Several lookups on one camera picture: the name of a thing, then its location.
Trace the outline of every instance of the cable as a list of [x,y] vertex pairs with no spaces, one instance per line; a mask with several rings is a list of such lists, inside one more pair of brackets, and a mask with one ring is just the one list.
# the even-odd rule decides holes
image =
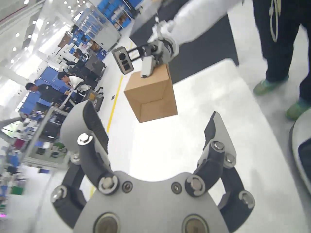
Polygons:
[[[276,20],[276,32],[273,31],[272,18],[275,11],[275,20]],[[270,32],[274,42],[277,42],[279,36],[279,16],[281,15],[281,0],[271,0],[271,6],[269,9],[270,15]]]

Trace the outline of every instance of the white shirt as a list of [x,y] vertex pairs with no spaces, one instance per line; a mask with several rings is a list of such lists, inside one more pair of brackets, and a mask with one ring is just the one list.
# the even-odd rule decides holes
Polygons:
[[[79,83],[83,82],[83,79],[77,76],[70,76],[69,79],[70,79],[69,83],[72,86],[72,88],[75,88]],[[86,84],[83,84],[77,88],[77,90],[80,92],[85,92],[85,91],[88,91],[89,89],[90,89],[90,86]]]

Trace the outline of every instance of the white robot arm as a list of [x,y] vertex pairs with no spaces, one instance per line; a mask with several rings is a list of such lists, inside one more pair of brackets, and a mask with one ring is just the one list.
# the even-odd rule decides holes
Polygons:
[[[152,74],[157,65],[169,63],[179,53],[180,45],[191,42],[209,30],[229,9],[242,0],[190,0],[177,13],[174,20],[159,22],[146,45],[127,51],[119,47],[112,51],[123,74],[134,70],[132,62],[143,59],[141,77]],[[277,0],[281,9],[281,0]],[[129,53],[138,50],[140,56],[131,59]]]
[[169,25],[172,39],[178,45],[195,40],[240,1],[190,0]]

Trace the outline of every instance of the robotic arm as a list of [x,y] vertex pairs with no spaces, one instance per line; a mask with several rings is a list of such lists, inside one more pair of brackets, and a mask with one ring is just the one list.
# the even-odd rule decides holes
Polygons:
[[[112,51],[121,72],[127,74],[133,71],[132,62],[142,58],[141,77],[148,77],[155,66],[167,64],[177,56],[180,45],[201,36],[239,1],[242,0],[190,0],[174,20],[159,22],[156,19],[148,44],[130,51],[126,51],[124,47]],[[129,53],[134,50],[138,50],[140,56],[131,59]]]
[[[107,153],[98,149],[99,142],[101,151],[107,152],[108,136],[90,101],[72,109],[61,139],[72,164],[51,202],[74,233],[229,233],[254,208],[254,198],[234,168],[236,152],[217,112],[206,126],[194,173],[182,172],[162,182],[140,181],[111,170]],[[84,175],[97,188],[88,202],[79,190]],[[216,205],[208,190],[219,179],[226,193]]]

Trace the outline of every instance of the yellow floor line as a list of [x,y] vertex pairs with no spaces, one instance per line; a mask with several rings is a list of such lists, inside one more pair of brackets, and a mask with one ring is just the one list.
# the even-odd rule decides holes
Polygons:
[[109,133],[109,130],[110,130],[110,125],[111,125],[112,117],[113,117],[113,114],[114,114],[114,109],[115,109],[116,104],[117,104],[117,99],[118,99],[119,92],[120,92],[120,89],[121,89],[122,80],[123,80],[123,75],[121,76],[121,79],[120,79],[120,82],[119,82],[119,87],[118,87],[116,96],[114,98],[114,102],[113,102],[113,106],[112,106],[112,111],[111,111],[110,118],[109,118],[109,121],[108,121],[107,129],[106,129],[107,133]]

